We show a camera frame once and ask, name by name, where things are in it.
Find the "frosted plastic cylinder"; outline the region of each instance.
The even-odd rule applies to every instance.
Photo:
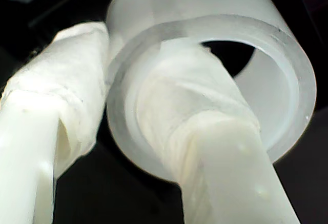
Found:
[[[113,0],[107,15],[112,63],[108,118],[126,156],[147,172],[174,180],[128,117],[130,104],[155,64],[163,42],[230,40],[256,48],[236,77],[258,117],[271,162],[283,156],[308,125],[316,99],[311,63],[271,0]]]

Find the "white cloth wrap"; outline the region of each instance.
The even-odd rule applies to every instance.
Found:
[[[52,96],[66,133],[58,135],[54,177],[61,176],[96,142],[105,99],[109,36],[103,22],[82,23],[57,34],[7,82],[1,104],[13,92]]]

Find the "cylinder opening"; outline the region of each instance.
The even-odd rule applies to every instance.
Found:
[[[207,41],[202,45],[211,49],[232,77],[245,68],[255,50],[253,46],[234,41]]]

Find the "plastic tube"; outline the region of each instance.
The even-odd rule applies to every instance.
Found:
[[[107,25],[112,134],[136,165],[181,185],[186,223],[299,223],[270,162],[304,132],[316,83],[272,1],[113,0]],[[178,54],[212,40],[256,48],[237,85],[218,60]]]
[[[52,222],[59,124],[52,101],[15,92],[1,107],[0,223]]]
[[[0,223],[50,224],[54,182],[96,143],[109,86],[104,23],[63,30],[7,82],[0,111]]]
[[[231,40],[256,48],[235,80],[259,119],[272,162],[296,143],[312,117],[313,68],[271,0],[113,0],[107,25],[112,59],[107,75],[112,85],[107,103],[110,128],[126,156],[153,175],[172,180],[152,149],[141,142],[145,140],[137,128],[128,129],[125,103],[140,81],[133,75],[128,79],[126,73],[132,66],[135,72],[151,69],[168,40]]]

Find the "black background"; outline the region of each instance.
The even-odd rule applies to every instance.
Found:
[[[321,224],[328,223],[328,6],[323,1],[313,7],[307,1],[313,0],[273,0],[309,56],[318,83],[316,115],[310,127],[274,166],[301,223]],[[25,5],[0,0],[0,83],[39,53],[59,30],[104,20],[109,2],[34,0]],[[244,65],[252,52],[238,44],[212,46],[227,63],[232,53],[240,52]],[[116,147],[104,117],[97,146],[57,182],[54,223],[183,223],[181,191],[129,162]]]

